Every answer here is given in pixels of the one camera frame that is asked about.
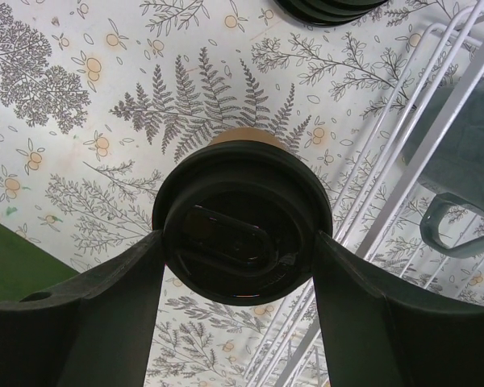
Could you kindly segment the green brown paper bag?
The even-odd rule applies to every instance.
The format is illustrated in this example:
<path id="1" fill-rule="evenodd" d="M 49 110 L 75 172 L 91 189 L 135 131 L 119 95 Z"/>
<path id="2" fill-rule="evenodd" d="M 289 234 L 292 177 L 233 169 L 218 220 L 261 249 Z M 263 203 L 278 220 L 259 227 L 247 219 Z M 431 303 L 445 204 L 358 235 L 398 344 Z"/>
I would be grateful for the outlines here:
<path id="1" fill-rule="evenodd" d="M 0 302 L 20 301 L 77 274 L 0 223 Z"/>

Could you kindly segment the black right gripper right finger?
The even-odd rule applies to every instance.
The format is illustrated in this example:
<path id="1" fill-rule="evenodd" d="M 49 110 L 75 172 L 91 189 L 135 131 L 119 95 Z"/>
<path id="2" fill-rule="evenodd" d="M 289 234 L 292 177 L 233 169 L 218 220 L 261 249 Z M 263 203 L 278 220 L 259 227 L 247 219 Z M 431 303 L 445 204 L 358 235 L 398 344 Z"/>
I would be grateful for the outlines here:
<path id="1" fill-rule="evenodd" d="M 320 232 L 312 261 L 333 386 L 484 386 L 484 306 L 422 289 Z"/>

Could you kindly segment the single brown paper cup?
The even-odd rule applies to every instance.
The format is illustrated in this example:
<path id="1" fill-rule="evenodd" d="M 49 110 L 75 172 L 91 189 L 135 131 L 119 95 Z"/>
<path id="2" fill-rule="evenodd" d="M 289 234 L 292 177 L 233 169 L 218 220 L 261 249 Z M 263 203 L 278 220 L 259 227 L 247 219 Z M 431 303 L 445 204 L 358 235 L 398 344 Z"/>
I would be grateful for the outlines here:
<path id="1" fill-rule="evenodd" d="M 286 150 L 285 144 L 274 135 L 253 127 L 231 128 L 215 136 L 208 145 L 211 146 L 230 141 L 256 141 L 258 143 L 268 144 Z"/>

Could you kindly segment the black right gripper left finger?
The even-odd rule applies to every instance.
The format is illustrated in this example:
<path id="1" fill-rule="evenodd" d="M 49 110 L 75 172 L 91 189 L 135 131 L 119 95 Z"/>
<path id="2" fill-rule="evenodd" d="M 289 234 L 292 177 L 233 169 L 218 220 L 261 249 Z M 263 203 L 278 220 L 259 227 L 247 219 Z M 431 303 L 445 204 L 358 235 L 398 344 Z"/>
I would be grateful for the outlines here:
<path id="1" fill-rule="evenodd" d="M 0 386 L 142 386 L 165 260 L 153 231 L 125 252 L 0 302 Z"/>

